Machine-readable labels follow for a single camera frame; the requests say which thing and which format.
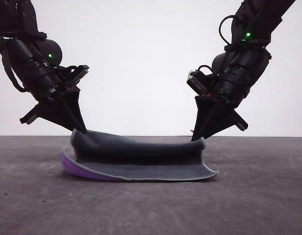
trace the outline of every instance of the purple fabric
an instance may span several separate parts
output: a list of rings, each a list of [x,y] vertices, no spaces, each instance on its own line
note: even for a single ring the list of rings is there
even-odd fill
[[[72,175],[76,175],[76,176],[80,176],[80,177],[84,177],[84,178],[88,178],[88,179],[94,179],[94,180],[120,181],[120,179],[115,179],[115,178],[108,177],[105,175],[94,174],[92,172],[81,169],[77,165],[70,163],[63,155],[59,155],[59,160],[60,160],[62,166],[65,168],[65,170]]]

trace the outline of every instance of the black cable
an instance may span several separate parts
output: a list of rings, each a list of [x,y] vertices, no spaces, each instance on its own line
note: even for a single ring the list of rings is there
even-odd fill
[[[197,70],[200,70],[201,68],[208,68],[212,73],[212,68],[209,65],[201,65]]]
[[[238,17],[235,16],[235,15],[226,16],[226,17],[221,21],[220,26],[219,26],[219,34],[220,34],[221,38],[223,39],[223,41],[227,43],[227,45],[230,45],[230,43],[223,37],[222,32],[221,32],[221,28],[222,28],[223,23],[224,23],[226,20],[230,19],[230,18],[233,18],[233,19],[238,20]]]

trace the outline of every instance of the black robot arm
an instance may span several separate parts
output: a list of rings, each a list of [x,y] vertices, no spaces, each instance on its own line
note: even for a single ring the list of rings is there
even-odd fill
[[[60,66],[60,46],[38,31],[30,0],[0,0],[0,53],[4,69],[14,87],[30,92],[38,104],[21,123],[44,118],[69,130],[86,133],[76,84],[89,67]],[[21,80],[21,86],[14,73]]]
[[[197,121],[192,141],[208,138],[236,125],[240,130],[248,124],[235,112],[247,97],[250,88],[264,72],[271,59],[266,46],[271,33],[281,23],[282,15],[295,0],[244,0],[235,15],[220,24],[219,33],[226,42],[225,53],[218,55],[212,73],[205,75],[193,70],[188,75],[188,85],[199,95]],[[221,34],[222,23],[233,18],[232,41]]]

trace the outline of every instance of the concrete floor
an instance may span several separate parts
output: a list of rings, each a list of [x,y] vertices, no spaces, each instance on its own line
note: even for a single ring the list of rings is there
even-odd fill
[[[190,183],[81,179],[58,162],[65,145],[0,137],[0,235],[302,235],[302,138],[209,138],[220,174]]]

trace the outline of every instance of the table surface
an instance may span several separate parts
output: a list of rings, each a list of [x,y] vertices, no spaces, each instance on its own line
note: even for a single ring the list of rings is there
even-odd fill
[[[302,138],[211,137],[220,174],[181,183],[78,178],[58,162],[66,145],[0,137],[0,235],[302,235]]]

